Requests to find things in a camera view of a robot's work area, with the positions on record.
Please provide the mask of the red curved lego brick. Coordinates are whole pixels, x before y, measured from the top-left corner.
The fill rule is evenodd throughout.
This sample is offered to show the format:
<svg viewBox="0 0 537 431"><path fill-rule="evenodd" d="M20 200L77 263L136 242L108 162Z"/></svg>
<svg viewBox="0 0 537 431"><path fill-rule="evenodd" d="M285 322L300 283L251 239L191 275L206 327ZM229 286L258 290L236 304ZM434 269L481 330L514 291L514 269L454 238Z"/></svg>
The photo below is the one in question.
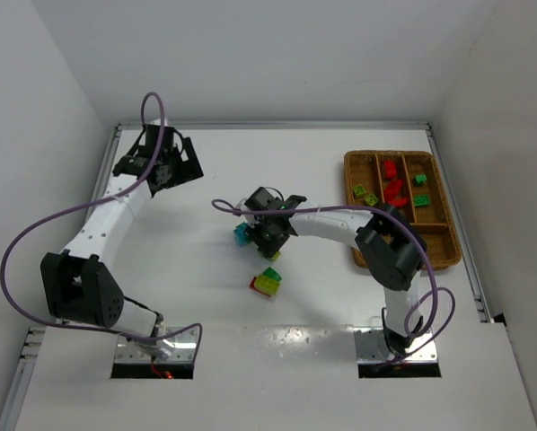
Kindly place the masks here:
<svg viewBox="0 0 537 431"><path fill-rule="evenodd" d="M398 197L403 185L402 179L391 180L383 190L383 197L386 201L390 201Z"/></svg>

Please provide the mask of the green lego plate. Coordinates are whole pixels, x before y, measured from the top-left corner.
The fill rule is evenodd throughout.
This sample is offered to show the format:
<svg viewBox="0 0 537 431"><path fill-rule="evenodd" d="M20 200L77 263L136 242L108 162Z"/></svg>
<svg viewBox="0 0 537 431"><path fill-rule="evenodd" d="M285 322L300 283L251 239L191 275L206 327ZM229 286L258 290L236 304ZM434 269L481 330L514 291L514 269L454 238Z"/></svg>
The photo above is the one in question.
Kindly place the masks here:
<svg viewBox="0 0 537 431"><path fill-rule="evenodd" d="M431 200L428 195L417 195L413 197L414 207L427 207L430 204L431 204Z"/></svg>

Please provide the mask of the small dark green lego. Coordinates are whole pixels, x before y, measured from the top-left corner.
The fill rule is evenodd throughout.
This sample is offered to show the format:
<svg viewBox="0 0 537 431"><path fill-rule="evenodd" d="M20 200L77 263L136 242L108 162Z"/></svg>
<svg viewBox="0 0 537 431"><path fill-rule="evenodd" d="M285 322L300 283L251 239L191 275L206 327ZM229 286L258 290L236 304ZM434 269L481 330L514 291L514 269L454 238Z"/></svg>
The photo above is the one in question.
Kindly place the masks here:
<svg viewBox="0 0 537 431"><path fill-rule="evenodd" d="M414 177L414 184L418 187L421 187L427 183L426 174L418 174Z"/></svg>

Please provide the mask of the lime and red lego pair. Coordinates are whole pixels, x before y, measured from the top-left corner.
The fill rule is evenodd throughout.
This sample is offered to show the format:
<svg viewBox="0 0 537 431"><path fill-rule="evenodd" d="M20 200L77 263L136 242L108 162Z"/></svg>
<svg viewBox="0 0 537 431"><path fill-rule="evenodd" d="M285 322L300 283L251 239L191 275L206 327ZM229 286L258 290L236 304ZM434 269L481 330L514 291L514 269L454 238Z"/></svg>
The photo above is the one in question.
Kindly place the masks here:
<svg viewBox="0 0 537 431"><path fill-rule="evenodd" d="M394 198L388 201L393 207L405 207L409 203L409 198Z"/></svg>

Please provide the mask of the tall red lego stack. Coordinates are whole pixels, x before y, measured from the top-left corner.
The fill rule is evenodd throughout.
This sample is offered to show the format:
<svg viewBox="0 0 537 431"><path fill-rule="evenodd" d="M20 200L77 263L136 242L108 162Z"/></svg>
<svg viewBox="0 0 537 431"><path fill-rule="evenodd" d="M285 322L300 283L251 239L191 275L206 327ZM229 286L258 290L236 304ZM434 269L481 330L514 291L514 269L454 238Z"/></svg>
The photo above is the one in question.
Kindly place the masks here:
<svg viewBox="0 0 537 431"><path fill-rule="evenodd" d="M391 181L398 178L398 171L393 160L384 160L382 162L382 171L385 180Z"/></svg>

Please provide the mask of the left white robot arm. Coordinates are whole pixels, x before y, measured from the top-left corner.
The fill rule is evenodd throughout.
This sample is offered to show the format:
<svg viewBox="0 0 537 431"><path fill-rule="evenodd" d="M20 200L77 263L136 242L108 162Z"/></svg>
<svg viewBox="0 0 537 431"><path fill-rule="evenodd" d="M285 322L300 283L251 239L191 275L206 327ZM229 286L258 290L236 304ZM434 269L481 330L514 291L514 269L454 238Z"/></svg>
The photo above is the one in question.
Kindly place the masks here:
<svg viewBox="0 0 537 431"><path fill-rule="evenodd" d="M203 177L192 141L173 127L146 125L115 164L105 196L81 231L40 263L49 313L63 321L113 330L154 347L163 316L126 297L110 270L142 207L158 192Z"/></svg>

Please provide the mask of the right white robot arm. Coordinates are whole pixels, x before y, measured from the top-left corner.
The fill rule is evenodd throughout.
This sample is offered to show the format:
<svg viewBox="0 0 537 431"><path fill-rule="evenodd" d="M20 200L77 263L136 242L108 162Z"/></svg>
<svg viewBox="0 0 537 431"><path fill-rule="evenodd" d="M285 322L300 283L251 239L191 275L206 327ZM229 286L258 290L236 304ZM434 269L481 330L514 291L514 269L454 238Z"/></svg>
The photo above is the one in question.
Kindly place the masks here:
<svg viewBox="0 0 537 431"><path fill-rule="evenodd" d="M362 254L365 264L384 289L383 335L394 355L404 355L419 332L423 316L418 276L421 256L416 245L390 220L364 210L319 210L308 213L314 203L292 195L283 200L258 188L237 208L245 216L246 235L266 258L274 257L292 236L319 237L343 243Z"/></svg>

